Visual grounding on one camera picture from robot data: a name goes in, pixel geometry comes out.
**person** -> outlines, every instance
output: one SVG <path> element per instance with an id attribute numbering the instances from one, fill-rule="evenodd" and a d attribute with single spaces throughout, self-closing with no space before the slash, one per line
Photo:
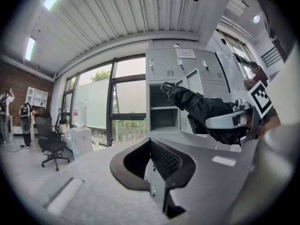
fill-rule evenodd
<path id="1" fill-rule="evenodd" d="M 246 88 L 248 88 L 248 90 L 250 90 L 259 81 L 262 81 L 262 83 L 264 84 L 264 86 L 267 87 L 268 86 L 268 82 L 267 82 L 268 77 L 264 73 L 263 69 L 260 66 L 258 66 L 256 62 L 250 62 L 249 65 L 250 65 L 251 72 L 255 76 L 254 76 L 253 79 L 248 79 L 248 80 L 244 81 L 244 84 L 245 84 Z"/>
<path id="2" fill-rule="evenodd" d="M 15 95 L 11 88 L 7 88 L 5 93 L 0 95 L 0 127 L 3 142 L 9 142 L 8 137 L 8 120 L 9 120 L 9 104 L 13 102 Z"/>

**window frame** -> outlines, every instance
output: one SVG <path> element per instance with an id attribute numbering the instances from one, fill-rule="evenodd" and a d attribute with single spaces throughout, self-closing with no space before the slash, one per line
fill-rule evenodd
<path id="1" fill-rule="evenodd" d="M 137 74 L 137 75 L 115 77 L 116 71 L 117 71 L 117 64 L 120 61 L 132 60 L 132 59 L 138 59 L 138 58 L 145 58 L 145 57 L 146 57 L 146 54 L 141 53 L 141 54 L 130 55 L 130 56 L 121 57 L 121 58 L 114 58 L 113 60 L 109 60 L 109 61 L 97 64 L 97 65 L 94 65 L 92 67 L 89 67 L 89 68 L 77 73 L 76 75 L 68 78 L 67 81 L 66 81 L 66 84 L 65 84 L 65 89 L 67 89 L 67 87 L 69 86 L 69 82 L 74 77 L 76 77 L 73 89 L 67 90 L 63 93 L 61 108 L 63 108 L 63 102 L 64 102 L 64 99 L 65 99 L 66 95 L 72 94 L 72 98 L 71 98 L 70 112 L 62 112 L 61 118 L 63 119 L 65 116 L 70 116 L 70 128 L 74 128 L 74 125 L 73 125 L 73 105 L 74 105 L 74 99 L 75 99 L 76 89 L 77 89 L 77 86 L 78 86 L 78 83 L 79 83 L 80 75 L 84 74 L 86 72 L 92 71 L 96 68 L 104 67 L 106 65 L 111 64 L 112 68 L 111 68 L 111 75 L 110 75 L 110 78 L 109 78 L 109 85 L 108 85 L 108 91 L 107 91 L 107 105 L 106 105 L 107 147 L 111 146 L 110 140 L 113 138 L 113 120 L 145 120 L 146 119 L 146 113 L 118 113 L 118 114 L 113 114 L 113 88 L 114 88 L 115 84 L 146 80 L 146 74 Z"/>
<path id="2" fill-rule="evenodd" d="M 230 50 L 232 51 L 232 53 L 234 54 L 234 57 L 236 58 L 238 64 L 240 64 L 240 63 L 242 64 L 242 66 L 239 65 L 239 67 L 241 68 L 241 72 L 242 72 L 243 76 L 244 76 L 245 78 L 248 78 L 248 74 L 247 74 L 247 72 L 246 72 L 246 70 L 245 70 L 244 67 L 248 67 L 248 68 L 249 68 L 250 62 L 251 62 L 251 61 L 254 61 L 254 57 L 253 57 L 253 55 L 251 54 L 251 52 L 249 51 L 249 49 L 247 48 L 246 44 L 242 43 L 242 42 L 239 41 L 238 39 L 236 39 L 236 38 L 234 38 L 234 37 L 232 37 L 232 36 L 230 36 L 230 35 L 228 35 L 228 34 L 222 32 L 222 31 L 220 31 L 220 30 L 217 30 L 217 32 L 218 32 L 218 33 L 226 40 L 227 45 L 228 45 L 228 47 L 230 48 Z M 249 59 L 251 59 L 251 60 L 247 60 L 247 59 L 245 59 L 245 58 L 239 56 L 239 55 L 235 52 L 234 46 L 230 43 L 230 41 L 229 41 L 228 38 L 230 38 L 230 39 L 234 40 L 235 42 L 237 42 L 237 44 L 239 45 L 239 48 L 238 48 L 238 49 L 240 49 L 242 52 L 244 52 L 244 53 L 247 55 L 247 57 L 248 57 Z"/>

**corrugated metal ceiling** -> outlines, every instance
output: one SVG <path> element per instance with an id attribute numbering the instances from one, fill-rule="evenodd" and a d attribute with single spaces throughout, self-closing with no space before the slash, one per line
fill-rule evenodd
<path id="1" fill-rule="evenodd" d="M 54 73 L 84 52 L 130 34 L 174 30 L 201 36 L 203 28 L 217 26 L 210 18 L 215 9 L 225 9 L 217 5 L 218 0 L 59 0 L 38 16 L 31 63 Z"/>

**office chair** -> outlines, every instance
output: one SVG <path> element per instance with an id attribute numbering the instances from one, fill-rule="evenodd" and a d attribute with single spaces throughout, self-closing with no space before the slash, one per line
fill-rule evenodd
<path id="1" fill-rule="evenodd" d="M 70 162 L 69 158 L 63 157 L 62 153 L 59 153 L 60 150 L 63 150 L 66 147 L 67 143 L 60 140 L 61 134 L 52 131 L 52 118 L 47 109 L 40 108 L 39 114 L 35 115 L 34 120 L 39 134 L 39 146 L 42 151 L 49 151 L 51 153 L 50 155 L 47 154 L 48 158 L 42 162 L 42 167 L 45 167 L 44 163 L 54 160 L 56 171 L 59 171 L 56 162 L 57 159 L 64 159 L 67 160 L 68 163 Z"/>

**tree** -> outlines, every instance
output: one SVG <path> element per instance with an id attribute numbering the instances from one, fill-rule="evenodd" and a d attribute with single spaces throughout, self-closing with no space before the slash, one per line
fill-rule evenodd
<path id="1" fill-rule="evenodd" d="M 92 82 L 97 82 L 97 81 L 101 81 L 104 79 L 108 79 L 111 75 L 111 71 L 101 71 L 101 72 L 96 72 L 94 76 L 90 77 L 90 79 L 92 80 Z"/>

